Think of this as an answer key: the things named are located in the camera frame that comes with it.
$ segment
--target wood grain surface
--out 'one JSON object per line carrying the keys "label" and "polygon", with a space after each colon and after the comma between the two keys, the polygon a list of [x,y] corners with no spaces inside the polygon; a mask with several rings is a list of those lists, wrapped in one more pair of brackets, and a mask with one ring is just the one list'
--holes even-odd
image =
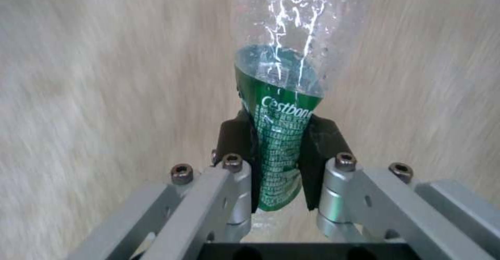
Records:
{"label": "wood grain surface", "polygon": [[[0,258],[59,259],[240,107],[231,0],[0,0]],[[317,109],[364,167],[500,205],[500,0],[373,0]],[[303,196],[248,241],[324,240]]]}

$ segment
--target plastic bottle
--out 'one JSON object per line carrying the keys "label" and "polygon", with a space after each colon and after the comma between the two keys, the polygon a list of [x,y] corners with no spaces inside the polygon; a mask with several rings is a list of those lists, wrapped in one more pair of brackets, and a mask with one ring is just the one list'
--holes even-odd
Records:
{"label": "plastic bottle", "polygon": [[302,134],[342,67],[366,1],[233,2],[236,82],[259,133],[263,210],[278,210],[300,192]]}

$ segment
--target hex socket screw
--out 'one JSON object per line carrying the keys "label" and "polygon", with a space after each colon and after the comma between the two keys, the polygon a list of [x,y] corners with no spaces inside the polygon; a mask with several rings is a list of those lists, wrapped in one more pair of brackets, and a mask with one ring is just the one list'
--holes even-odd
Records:
{"label": "hex socket screw", "polygon": [[410,183],[413,178],[413,169],[402,162],[394,162],[389,165],[389,171],[396,175],[396,177],[398,177],[405,184]]}
{"label": "hex socket screw", "polygon": [[335,156],[335,168],[344,171],[352,172],[356,170],[356,158],[352,153],[341,152]]}
{"label": "hex socket screw", "polygon": [[170,170],[174,185],[186,185],[193,181],[193,168],[189,164],[176,164]]}
{"label": "hex socket screw", "polygon": [[243,168],[243,159],[237,153],[228,153],[222,158],[222,167],[231,173],[238,173]]}

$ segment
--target metal bar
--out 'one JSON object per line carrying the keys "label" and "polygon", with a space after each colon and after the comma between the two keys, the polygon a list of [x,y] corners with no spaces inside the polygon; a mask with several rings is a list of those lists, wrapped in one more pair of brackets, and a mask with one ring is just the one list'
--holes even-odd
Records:
{"label": "metal bar", "polygon": [[375,237],[397,232],[423,259],[493,259],[388,171],[357,171],[345,202],[354,223]]}
{"label": "metal bar", "polygon": [[416,193],[473,239],[500,259],[500,213],[455,180],[416,186]]}
{"label": "metal bar", "polygon": [[148,183],[95,228],[69,260],[128,259],[150,232],[158,233],[180,197],[172,186]]}
{"label": "metal bar", "polygon": [[318,213],[316,215],[316,225],[331,242],[353,244],[366,242],[366,239],[353,223],[332,222]]}
{"label": "metal bar", "polygon": [[225,225],[237,198],[234,175],[207,168],[141,260],[196,259],[207,240],[225,238]]}

